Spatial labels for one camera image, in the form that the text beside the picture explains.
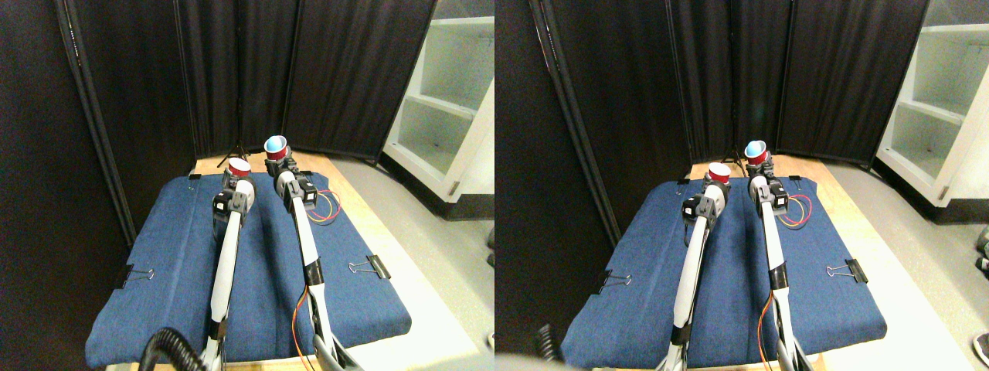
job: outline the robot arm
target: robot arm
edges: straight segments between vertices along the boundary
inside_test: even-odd
[[[310,320],[314,330],[313,347],[319,366],[323,370],[330,371],[359,371],[361,367],[340,345],[329,328],[319,253],[315,249],[313,231],[306,216],[306,210],[315,208],[316,188],[313,182],[299,170],[284,137],[271,137],[264,143],[264,150],[268,155],[268,159],[264,161],[265,167],[268,174],[275,178],[275,191],[285,202],[286,210],[296,223],[303,272],[309,289]]]
[[[787,371],[813,370],[793,335],[790,321],[789,283],[786,280],[786,260],[779,243],[776,215],[786,213],[789,195],[775,177],[772,156],[765,142],[754,140],[745,149],[749,164],[749,196],[763,219],[765,255],[769,268],[769,288],[772,291],[773,313],[779,341],[776,344],[779,365]]]
[[[254,204],[254,182],[250,179],[250,164],[240,158],[231,158],[229,168],[224,172],[223,183],[224,190],[213,199],[213,217],[227,222],[226,232],[220,247],[213,296],[210,299],[209,337],[201,356],[209,370],[219,370],[223,362],[226,316],[233,286],[233,268],[237,260],[237,241],[244,216]]]
[[[704,176],[703,194],[697,194],[683,202],[681,209],[683,222],[694,224],[690,243],[687,246],[683,270],[680,271],[674,301],[674,330],[670,336],[670,349],[667,357],[656,368],[658,371],[678,371],[686,369],[686,352],[690,343],[690,325],[693,322],[693,307],[697,294],[697,281],[700,278],[700,264],[704,256],[707,235],[725,209],[731,185],[728,176],[731,171],[720,162],[708,165]]]

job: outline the black curtain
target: black curtain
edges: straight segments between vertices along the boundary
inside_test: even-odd
[[[649,191],[690,167],[667,7],[550,3],[544,8],[556,26],[554,55],[566,60],[575,119],[624,232]]]
[[[292,147],[378,158],[433,4],[303,3],[284,122]]]
[[[790,1],[671,1],[693,162],[774,148]]]
[[[694,162],[733,149],[729,2],[668,1]]]
[[[800,0],[793,6],[777,150],[868,164],[927,1]]]
[[[86,338],[127,258],[56,6],[0,3],[4,370],[86,369]]]
[[[557,341],[597,283],[611,242],[586,182],[525,0],[498,1],[494,185],[499,353],[535,354],[550,324]]]
[[[776,146],[776,127],[786,62],[789,0],[729,3],[734,135],[729,148],[752,140]],[[724,154],[713,152],[709,155]]]
[[[136,231],[158,191],[195,165],[171,2],[68,1],[89,104],[102,121]]]
[[[282,132],[299,3],[238,1],[237,8],[240,139],[248,150],[259,150]]]
[[[237,12],[234,2],[178,2],[185,79],[193,112],[196,157],[225,154],[236,144]]]

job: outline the yellow wire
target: yellow wire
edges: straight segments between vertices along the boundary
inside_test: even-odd
[[[793,201],[796,201],[796,202],[797,202],[797,205],[800,205],[800,219],[798,219],[798,221],[802,221],[802,220],[803,220],[803,217],[804,217],[804,212],[805,212],[805,210],[804,210],[804,208],[803,208],[803,203],[802,203],[802,202],[800,202],[800,201],[797,201],[797,199],[796,199],[795,197],[790,197],[789,199],[790,199],[790,200],[793,200]],[[787,225],[788,227],[797,227],[797,226],[800,226],[800,224],[799,224],[799,223],[796,223],[796,224],[790,224],[790,223],[787,223],[787,222],[786,222],[786,221],[785,221],[785,220],[783,219],[783,217],[781,217],[781,216],[777,216],[776,218],[777,218],[777,219],[779,219],[779,222],[780,222],[780,223],[783,223],[784,225]]]
[[[329,217],[333,215],[333,203],[329,202],[329,197],[326,197],[325,194],[323,194],[323,193],[318,193],[318,194],[320,196],[322,196],[322,198],[326,199],[326,203],[329,204],[329,214],[326,215],[326,218],[320,219],[320,220],[317,220],[316,218],[313,218],[313,215],[312,214],[309,214],[309,213],[306,213],[306,216],[310,217],[310,220],[313,221],[313,222],[323,223],[323,222],[328,221],[329,220]]]

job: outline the wire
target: wire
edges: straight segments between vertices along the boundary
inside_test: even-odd
[[[804,208],[804,202],[799,200],[800,198],[803,198],[804,200],[807,200],[807,202],[806,202],[806,204],[807,204],[806,209]],[[811,216],[811,214],[814,211],[813,203],[811,202],[810,197],[807,197],[805,195],[793,195],[793,196],[790,196],[789,199],[795,201],[798,205],[800,205],[800,214],[801,214],[800,215],[800,220],[797,221],[797,222],[794,222],[793,220],[791,220],[789,218],[789,216],[786,216],[786,215],[777,216],[776,218],[779,219],[779,221],[781,223],[783,223],[783,225],[786,226],[786,228],[788,230],[791,230],[791,231],[802,230],[804,227],[806,227],[807,222],[810,221],[810,216]]]
[[[324,217],[322,215],[317,214],[315,210],[310,210],[307,213],[307,216],[311,221],[316,223],[317,226],[324,226],[324,227],[329,226],[333,224],[333,221],[336,220],[336,217],[340,214],[340,210],[343,210],[343,204],[340,203],[340,195],[338,195],[336,192],[327,189],[318,191],[318,194],[323,199],[326,200],[327,204],[329,204],[329,214]],[[336,201],[336,208],[333,207],[333,199],[335,199]]]
[[[317,194],[320,197],[322,197],[324,200],[326,200],[326,203],[327,204],[329,204],[329,214],[326,215],[325,217],[322,216],[322,215],[320,215],[320,214],[317,214],[315,210],[310,210],[310,220],[312,220],[313,222],[319,223],[319,222],[324,222],[324,221],[328,220],[329,217],[333,215],[333,203],[329,201],[329,197],[326,197],[326,195],[324,195],[322,193],[317,193]]]
[[[763,313],[759,315],[759,326],[756,327],[756,341],[759,342],[759,358],[763,360],[763,366],[768,371],[772,371],[772,366],[769,362],[765,360],[765,352],[763,351],[763,317],[765,317],[765,311],[769,309],[769,303],[772,302],[772,291],[769,291],[769,297],[765,299],[765,307],[763,307]]]
[[[303,356],[303,351],[299,348],[299,338],[296,337],[296,317],[299,315],[299,308],[303,305],[303,300],[306,299],[306,295],[308,293],[309,293],[309,286],[306,286],[306,289],[303,290],[303,295],[299,296],[299,303],[296,304],[296,310],[292,312],[292,340],[294,340],[296,343],[296,351],[299,352],[299,359],[304,360],[303,367],[305,367],[307,371],[315,371],[315,369],[310,370],[310,368],[306,366],[306,360],[308,359]]]
[[[804,209],[803,203],[798,201],[797,199],[790,197],[790,200],[796,201],[797,205],[800,205],[800,221],[803,222],[804,217],[806,217],[807,214],[807,209]],[[801,223],[801,222],[793,222],[793,220],[791,220],[788,215],[781,215],[777,218],[779,218],[779,221],[783,222],[783,224],[786,225],[787,227],[797,227]]]

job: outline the black motor joint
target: black motor joint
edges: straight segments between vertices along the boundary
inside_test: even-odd
[[[265,159],[264,167],[268,170],[268,175],[274,178],[276,190],[279,190],[278,181],[282,173],[288,171],[295,177],[296,181],[284,184],[279,194],[285,202],[287,210],[292,210],[292,199],[296,197],[302,198],[306,210],[315,209],[318,190],[309,176],[299,170],[299,166],[296,164],[296,160],[292,158],[290,151],[285,157],[278,160]]]
[[[250,208],[247,200],[249,196],[236,192],[237,182],[241,180],[250,182],[251,188],[256,189],[254,179],[251,179],[249,175],[241,177],[232,174],[229,170],[224,172],[224,189],[220,194],[213,197],[213,218],[217,221],[226,222],[229,220],[230,212],[247,214],[247,209]]]
[[[731,185],[713,180],[710,175],[705,174],[704,182],[701,184],[700,189],[702,191],[707,190],[707,187],[712,185],[721,189],[721,194],[724,195],[725,203],[727,203],[728,191],[731,190]],[[683,222],[687,225],[692,225],[697,220],[697,217],[704,217],[707,219],[707,225],[714,227],[714,222],[718,219],[716,207],[717,205],[714,199],[704,196],[703,193],[690,196],[686,201],[683,201],[683,207],[680,208]]]
[[[786,193],[783,183],[773,173],[772,157],[767,158],[763,163],[758,165],[746,165],[746,170],[749,172],[750,181],[758,176],[765,178],[765,186],[760,187],[757,193],[752,195],[756,205],[769,202],[775,214],[785,213],[789,207],[790,195]],[[757,210],[761,216],[762,209]]]

